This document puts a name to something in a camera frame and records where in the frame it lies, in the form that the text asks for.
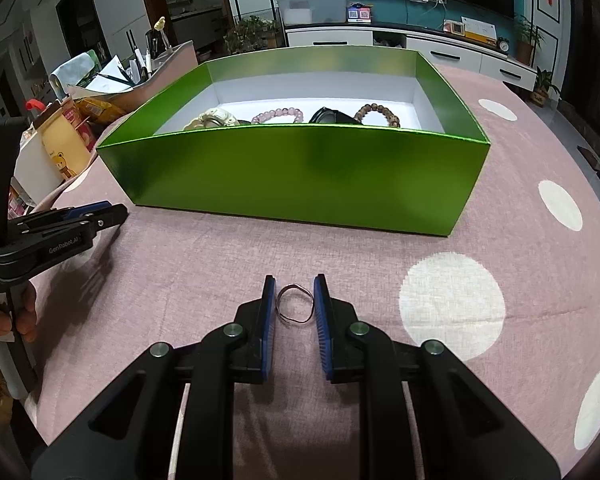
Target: metal screw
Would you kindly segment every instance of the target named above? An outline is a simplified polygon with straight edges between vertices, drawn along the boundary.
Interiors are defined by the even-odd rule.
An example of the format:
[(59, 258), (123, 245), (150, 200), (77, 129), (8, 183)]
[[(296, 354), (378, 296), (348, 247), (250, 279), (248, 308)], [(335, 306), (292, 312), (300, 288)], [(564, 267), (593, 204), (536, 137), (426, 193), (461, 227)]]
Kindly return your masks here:
[(229, 323), (224, 326), (224, 335), (236, 337), (242, 333), (242, 325), (239, 323)]
[(169, 345), (167, 343), (154, 343), (149, 348), (149, 354), (154, 357), (164, 357), (169, 353)]
[(351, 323), (349, 330), (351, 330), (354, 335), (365, 335), (369, 332), (369, 325), (362, 321), (356, 321), (355, 323)]
[(436, 339), (429, 339), (424, 343), (424, 349), (431, 355), (440, 355), (445, 350), (445, 346)]

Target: red handle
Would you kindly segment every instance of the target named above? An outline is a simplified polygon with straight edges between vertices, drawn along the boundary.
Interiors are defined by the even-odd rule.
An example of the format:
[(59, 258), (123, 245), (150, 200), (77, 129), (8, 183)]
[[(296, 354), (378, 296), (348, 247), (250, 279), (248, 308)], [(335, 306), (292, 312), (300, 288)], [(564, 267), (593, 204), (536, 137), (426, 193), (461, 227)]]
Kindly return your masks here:
[(29, 111), (33, 110), (33, 108), (37, 108), (38, 110), (40, 110), (41, 112), (44, 112), (46, 109), (46, 106), (42, 104), (42, 102), (38, 101), (37, 99), (29, 99), (25, 104), (24, 104), (25, 108)]

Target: green plant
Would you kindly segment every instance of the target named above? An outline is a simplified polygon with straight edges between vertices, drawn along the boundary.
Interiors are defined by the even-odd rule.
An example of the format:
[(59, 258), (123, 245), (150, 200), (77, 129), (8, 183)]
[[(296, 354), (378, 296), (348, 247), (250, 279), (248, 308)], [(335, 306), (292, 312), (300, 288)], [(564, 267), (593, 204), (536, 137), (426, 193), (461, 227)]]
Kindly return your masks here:
[(278, 24), (269, 20), (261, 20), (257, 16), (241, 18), (235, 22), (234, 28), (224, 37), (229, 54), (242, 54), (263, 50), (267, 47), (265, 33), (269, 30), (276, 31)]
[(554, 73), (549, 70), (540, 70), (538, 68), (538, 74), (536, 75), (536, 88), (535, 91), (543, 91), (545, 94), (549, 92), (549, 88), (553, 88), (558, 94), (560, 89), (551, 83)]
[(544, 41), (544, 34), (537, 25), (531, 23), (522, 14), (516, 14), (516, 25), (515, 25), (516, 37), (520, 41), (535, 45), (540, 50), (541, 42)]

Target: white drawer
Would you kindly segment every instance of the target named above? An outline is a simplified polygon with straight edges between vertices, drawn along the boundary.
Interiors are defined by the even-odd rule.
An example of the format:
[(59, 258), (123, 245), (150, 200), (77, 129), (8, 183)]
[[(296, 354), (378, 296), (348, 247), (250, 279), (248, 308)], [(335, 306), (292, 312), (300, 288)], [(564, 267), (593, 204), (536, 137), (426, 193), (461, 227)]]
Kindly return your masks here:
[(487, 55), (482, 56), (480, 73), (527, 90), (533, 90), (536, 84), (536, 74), (531, 69)]
[(347, 30), (329, 28), (325, 30), (288, 31), (289, 46), (314, 45), (373, 45), (374, 34), (371, 30)]
[(471, 72), (480, 72), (482, 54), (461, 46), (407, 38), (407, 48), (417, 50), (432, 63), (457, 66)]

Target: brown beaded bracelet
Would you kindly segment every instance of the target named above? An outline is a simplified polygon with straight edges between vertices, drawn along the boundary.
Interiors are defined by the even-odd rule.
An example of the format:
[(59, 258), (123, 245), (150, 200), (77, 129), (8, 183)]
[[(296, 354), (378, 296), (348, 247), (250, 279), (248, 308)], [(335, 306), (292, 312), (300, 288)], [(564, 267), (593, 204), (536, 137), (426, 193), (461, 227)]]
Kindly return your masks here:
[(355, 120), (357, 120), (360, 124), (362, 124), (362, 119), (369, 112), (380, 112), (382, 115), (386, 117), (386, 122), (389, 126), (394, 128), (400, 128), (400, 119), (397, 115), (395, 115), (389, 108), (386, 106), (378, 105), (376, 103), (370, 105), (364, 105), (357, 113), (353, 116)]

